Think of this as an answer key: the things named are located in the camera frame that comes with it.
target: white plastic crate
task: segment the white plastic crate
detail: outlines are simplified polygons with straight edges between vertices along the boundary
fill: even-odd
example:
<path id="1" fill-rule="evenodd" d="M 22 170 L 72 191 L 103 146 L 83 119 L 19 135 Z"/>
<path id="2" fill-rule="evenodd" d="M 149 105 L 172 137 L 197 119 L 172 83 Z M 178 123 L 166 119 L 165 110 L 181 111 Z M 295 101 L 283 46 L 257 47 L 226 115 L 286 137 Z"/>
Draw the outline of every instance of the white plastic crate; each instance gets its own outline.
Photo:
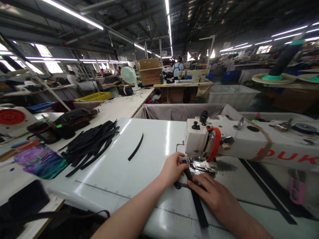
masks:
<path id="1" fill-rule="evenodd" d="M 239 112 L 248 120 L 253 120 L 258 112 Z M 310 118 L 308 116 L 296 114 L 296 113 L 271 113 L 271 112 L 260 112 L 260 118 L 266 121 L 272 120 L 286 120 L 293 118 L 295 121 L 307 121 L 316 122 L 317 120 Z"/>
<path id="2" fill-rule="evenodd" d="M 208 103 L 228 103 L 237 111 L 244 111 L 252 99 L 260 93 L 243 85 L 214 85 L 210 89 Z"/>

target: table surface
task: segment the table surface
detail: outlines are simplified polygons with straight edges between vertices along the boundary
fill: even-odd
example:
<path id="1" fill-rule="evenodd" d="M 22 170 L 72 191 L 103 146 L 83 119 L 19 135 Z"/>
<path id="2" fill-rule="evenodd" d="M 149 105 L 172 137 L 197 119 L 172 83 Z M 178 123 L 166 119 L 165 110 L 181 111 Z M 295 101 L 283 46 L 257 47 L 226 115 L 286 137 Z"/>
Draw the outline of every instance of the table surface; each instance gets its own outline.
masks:
<path id="1" fill-rule="evenodd" d="M 153 86 L 154 87 L 198 87 L 198 86 L 212 86 L 213 84 L 214 83 L 212 83 L 211 81 L 207 80 L 207 81 L 199 82 L 199 83 L 172 83 L 172 84 L 167 84 L 166 82 L 164 82 L 163 84 L 155 84 Z"/>
<path id="2" fill-rule="evenodd" d="M 154 88 L 150 89 L 141 89 L 135 91 L 132 96 L 119 96 L 112 100 L 104 101 L 100 106 L 96 107 L 96 109 L 100 110 L 98 116 L 93 118 L 90 121 L 90 125 L 78 130 L 76 135 L 78 135 L 83 130 L 88 130 L 92 127 L 100 125 L 108 120 L 115 121 L 116 119 L 132 117 L 136 111 L 141 107 L 141 105 L 147 100 L 147 98 L 154 91 Z M 14 142 L 10 142 L 10 144 L 17 143 L 18 141 L 23 141 L 22 137 L 15 139 Z M 66 144 L 68 144 L 73 138 L 64 140 L 61 139 L 55 144 L 48 145 L 54 151 L 62 148 Z M 9 145 L 2 145 L 2 148 L 7 148 L 7 151 L 10 149 Z M 8 201 L 8 198 L 14 193 L 18 192 L 20 189 L 24 188 L 26 185 L 34 181 L 35 179 L 39 179 L 38 177 L 26 173 L 22 170 L 22 167 L 16 164 L 11 164 L 5 166 L 0 169 L 0 205 Z M 41 180 L 45 189 L 47 185 L 54 181 L 52 180 Z M 64 202 L 64 199 L 57 197 L 56 194 L 49 193 L 50 203 L 48 203 L 41 212 L 44 211 L 55 211 L 58 210 Z M 25 231 L 18 237 L 19 239 L 30 239 L 36 238 L 45 228 L 45 226 L 49 223 L 48 219 L 41 219 L 26 225 Z"/>
<path id="3" fill-rule="evenodd" d="M 168 155 L 185 151 L 181 148 L 184 146 L 178 144 L 184 140 L 186 122 L 120 119 L 117 125 L 120 126 L 119 134 L 94 164 L 66 178 L 65 175 L 72 170 L 69 166 L 52 180 L 49 190 L 64 196 L 74 205 L 94 212 L 107 209 L 112 214 L 157 177 Z M 128 161 L 142 132 L 144 139 L 140 148 Z M 218 160 L 236 169 L 217 174 L 215 180 L 240 199 L 242 207 L 275 238 L 318 238 L 319 222 L 293 217 L 298 226 L 288 224 L 273 209 L 273 204 L 237 158 L 220 157 Z M 185 183 L 186 177 L 182 176 L 179 181 Z M 191 191 L 186 188 L 177 190 L 172 186 L 156 204 L 144 233 L 155 238 L 234 238 L 205 204 L 203 208 L 208 229 L 200 228 Z"/>

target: white sewing machine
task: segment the white sewing machine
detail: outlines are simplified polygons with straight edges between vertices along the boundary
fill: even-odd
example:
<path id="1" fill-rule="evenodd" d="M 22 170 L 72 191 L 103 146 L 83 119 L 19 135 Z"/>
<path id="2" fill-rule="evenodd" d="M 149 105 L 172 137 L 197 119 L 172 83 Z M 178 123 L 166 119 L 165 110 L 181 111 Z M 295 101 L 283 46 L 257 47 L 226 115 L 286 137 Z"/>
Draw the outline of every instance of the white sewing machine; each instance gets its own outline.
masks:
<path id="1" fill-rule="evenodd" d="M 178 83 L 199 83 L 203 82 L 205 80 L 205 77 L 209 74 L 208 69 L 204 70 L 185 70 L 185 71 L 179 71 L 178 72 Z M 181 80 L 183 76 L 192 76 L 192 79 L 190 80 Z"/>
<path id="2" fill-rule="evenodd" d="M 204 172 L 216 169 L 218 156 L 313 170 L 319 163 L 318 129 L 319 122 L 238 122 L 226 116 L 210 119 L 203 111 L 187 120 L 186 154 Z"/>

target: storage bin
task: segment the storage bin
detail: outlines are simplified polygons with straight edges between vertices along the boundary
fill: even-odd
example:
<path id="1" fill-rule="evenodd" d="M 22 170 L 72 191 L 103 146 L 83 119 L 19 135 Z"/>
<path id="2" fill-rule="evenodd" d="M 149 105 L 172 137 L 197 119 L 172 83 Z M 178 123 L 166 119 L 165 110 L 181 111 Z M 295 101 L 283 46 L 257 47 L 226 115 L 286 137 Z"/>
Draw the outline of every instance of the storage bin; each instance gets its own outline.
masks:
<path id="1" fill-rule="evenodd" d="M 242 116 L 244 116 L 248 120 L 253 120 L 258 112 L 239 112 Z M 260 119 L 264 119 L 266 121 L 272 120 L 286 120 L 293 118 L 295 121 L 308 121 L 308 122 L 316 122 L 317 120 L 310 118 L 308 116 L 296 114 L 296 113 L 270 113 L 270 112 L 259 112 Z"/>
<path id="2" fill-rule="evenodd" d="M 75 101 L 103 101 L 112 98 L 110 92 L 97 92 L 92 95 L 84 96 L 82 98 L 75 99 Z"/>
<path id="3" fill-rule="evenodd" d="M 42 110 L 46 110 L 48 108 L 51 108 L 54 104 L 55 104 L 55 102 L 45 102 L 45 103 L 41 103 L 41 104 L 38 104 L 35 106 L 29 106 L 29 107 L 27 107 L 27 109 L 34 110 L 35 112 L 40 112 Z"/>
<path id="4" fill-rule="evenodd" d="M 260 93 L 243 85 L 214 85 L 210 89 L 208 103 L 228 103 L 237 111 L 244 111 L 252 99 Z"/>

